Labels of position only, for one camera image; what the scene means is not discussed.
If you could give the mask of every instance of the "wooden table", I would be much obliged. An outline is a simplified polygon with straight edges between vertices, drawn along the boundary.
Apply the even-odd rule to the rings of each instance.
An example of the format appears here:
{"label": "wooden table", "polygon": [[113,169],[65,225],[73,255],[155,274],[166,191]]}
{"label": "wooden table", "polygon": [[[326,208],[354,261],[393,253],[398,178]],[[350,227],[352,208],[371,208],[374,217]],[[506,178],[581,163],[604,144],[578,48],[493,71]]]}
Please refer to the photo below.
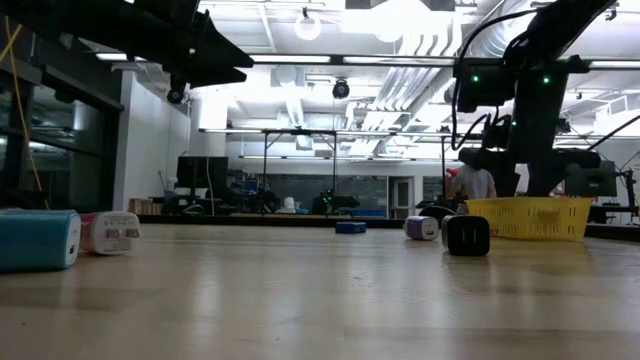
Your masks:
{"label": "wooden table", "polygon": [[131,256],[0,276],[0,359],[639,359],[639,249],[145,226]]}

